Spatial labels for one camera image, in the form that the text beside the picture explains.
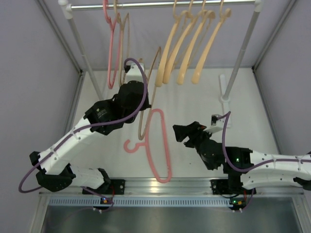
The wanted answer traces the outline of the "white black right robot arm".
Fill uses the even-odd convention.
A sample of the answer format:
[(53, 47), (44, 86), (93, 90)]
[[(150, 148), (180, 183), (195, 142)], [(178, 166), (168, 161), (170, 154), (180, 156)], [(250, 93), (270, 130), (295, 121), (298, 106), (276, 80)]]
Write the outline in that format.
[(224, 128), (224, 120), (213, 119), (207, 127), (195, 121), (189, 125), (173, 125), (177, 142), (194, 148), (208, 170), (223, 167), (228, 175), (227, 189), (234, 194), (265, 186), (296, 186), (311, 189), (311, 155), (279, 155), (261, 153), (249, 148), (223, 146), (211, 139)]

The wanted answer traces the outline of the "cream hanger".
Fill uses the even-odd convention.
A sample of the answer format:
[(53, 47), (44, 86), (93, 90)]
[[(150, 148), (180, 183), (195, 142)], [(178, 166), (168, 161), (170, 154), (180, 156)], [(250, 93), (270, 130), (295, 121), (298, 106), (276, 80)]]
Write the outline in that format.
[(225, 23), (225, 21), (227, 20), (227, 18), (231, 17), (231, 9), (230, 8), (227, 8), (224, 12), (223, 12), (223, 4), (224, 4), (224, 0), (220, 1), (220, 10), (219, 10), (219, 22), (217, 23), (209, 41), (207, 42), (202, 54), (201, 54), (201, 57), (196, 65), (196, 68), (195, 68), (195, 71), (192, 75), (192, 78), (191, 78), (191, 82), (193, 84), (198, 84), (199, 83), (199, 80), (200, 80), (200, 76), (201, 76), (201, 72), (202, 72), (202, 69), (204, 67), (204, 64), (205, 64), (205, 61), (208, 57), (208, 54), (210, 52), (210, 49), (215, 41), (215, 38), (220, 30), (220, 28), (222, 27), (222, 25)]
[(181, 53), (180, 57), (177, 57), (179, 50), (185, 40), (185, 38), (192, 33), (194, 27), (197, 25), (199, 25), (199, 23), (201, 22), (200, 18), (198, 17), (198, 13), (196, 15), (193, 15), (191, 12), (189, 15), (187, 16), (183, 16), (179, 27), (173, 37), (170, 49), (169, 49), (169, 53), (168, 53), (168, 58), (167, 58), (167, 62), (166, 62), (166, 66), (165, 66), (165, 71), (164, 71), (164, 80), (163, 83), (164, 84), (168, 84), (170, 81), (170, 76), (172, 71), (174, 70), (175, 66), (178, 63), (182, 63), (183, 60), (183, 52), (186, 51), (187, 48), (185, 48), (183, 50), (183, 52)]
[(193, 4), (193, 0), (191, 0), (189, 2), (189, 8), (188, 10), (184, 10), (182, 11), (179, 15), (176, 14), (176, 5), (177, 5), (177, 1), (174, 1), (173, 4), (173, 18), (174, 18), (174, 24), (172, 26), (172, 29), (170, 31), (170, 34), (168, 36), (168, 39), (166, 41), (166, 45), (164, 47), (162, 56), (161, 56), (161, 60), (159, 63), (159, 67), (157, 70), (157, 74), (156, 74), (156, 79), (155, 79), (155, 86), (156, 87), (161, 87), (163, 84), (163, 80), (164, 80), (164, 71), (165, 71), (165, 66), (166, 66), (166, 62), (167, 62), (167, 58), (168, 58), (168, 53), (169, 53), (169, 49), (173, 40), (173, 37), (179, 27), (180, 21), (182, 19), (183, 16), (187, 16), (190, 14), (191, 12), (191, 8), (192, 8), (192, 4)]
[(191, 65), (195, 55), (197, 54), (206, 34), (216, 18), (215, 12), (213, 10), (207, 10), (205, 8), (206, 0), (202, 3), (201, 11), (198, 13), (198, 17), (201, 19), (190, 43), (187, 46), (185, 52), (183, 52), (183, 60), (179, 69), (178, 77), (177, 77), (177, 84), (182, 85), (184, 83), (184, 78), (187, 73), (189, 66)]

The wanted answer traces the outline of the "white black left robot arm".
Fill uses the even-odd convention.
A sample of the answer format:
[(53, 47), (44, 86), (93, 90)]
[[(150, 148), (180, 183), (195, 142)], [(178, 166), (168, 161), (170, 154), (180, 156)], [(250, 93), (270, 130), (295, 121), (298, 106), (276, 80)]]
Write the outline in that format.
[(103, 168), (80, 168), (70, 162), (98, 138), (132, 123), (138, 112), (147, 108), (150, 108), (147, 86), (138, 81), (122, 85), (113, 98), (94, 103), (56, 144), (30, 154), (32, 165), (38, 169), (38, 184), (51, 192), (77, 186), (106, 193), (111, 180)]

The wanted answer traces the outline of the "pink thick hanger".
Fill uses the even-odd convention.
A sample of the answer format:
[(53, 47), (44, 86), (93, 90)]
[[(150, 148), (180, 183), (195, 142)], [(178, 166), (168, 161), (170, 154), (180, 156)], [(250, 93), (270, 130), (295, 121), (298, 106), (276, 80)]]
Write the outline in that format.
[(166, 124), (165, 124), (165, 117), (164, 117), (164, 113), (161, 109), (153, 109), (151, 111), (151, 118), (153, 116), (154, 113), (158, 113), (160, 115), (160, 120), (161, 120), (161, 130), (162, 130), (162, 141), (164, 144), (164, 152), (165, 152), (165, 158), (166, 158), (166, 165), (167, 165), (167, 177), (165, 179), (162, 179), (159, 176), (159, 173), (156, 170), (156, 167), (154, 165), (153, 159), (152, 159), (152, 154), (151, 154), (151, 149), (150, 149), (150, 143), (149, 143), (149, 132), (150, 132), (150, 123), (148, 124), (147, 128), (146, 128), (146, 134), (144, 137), (144, 142), (139, 142), (136, 143), (133, 149), (130, 149), (128, 147), (129, 143), (130, 143), (130, 139), (127, 139), (124, 144), (123, 144), (123, 149), (127, 152), (127, 153), (134, 153), (136, 152), (140, 147), (145, 147), (145, 151), (146, 151), (146, 156), (147, 156), (147, 160), (150, 166), (150, 169), (155, 177), (155, 179), (159, 182), (159, 183), (168, 183), (171, 181), (172, 179), (172, 165), (171, 165), (171, 157), (170, 157), (170, 150), (169, 150), (169, 143), (168, 143), (168, 137), (167, 137), (167, 131), (166, 131)]
[(111, 75), (111, 68), (112, 68), (112, 63), (113, 63), (114, 34), (115, 34), (115, 29), (116, 29), (119, 15), (116, 15), (115, 18), (112, 20), (111, 17), (108, 15), (107, 10), (108, 10), (108, 1), (103, 0), (104, 17), (110, 28), (110, 41), (109, 41), (109, 50), (108, 50), (108, 67), (107, 67), (107, 86), (109, 89), (112, 89), (115, 84), (116, 75), (118, 72), (118, 62), (120, 58), (120, 44), (118, 44), (118, 52), (117, 52), (117, 56), (115, 59), (115, 68), (113, 71), (113, 75)]

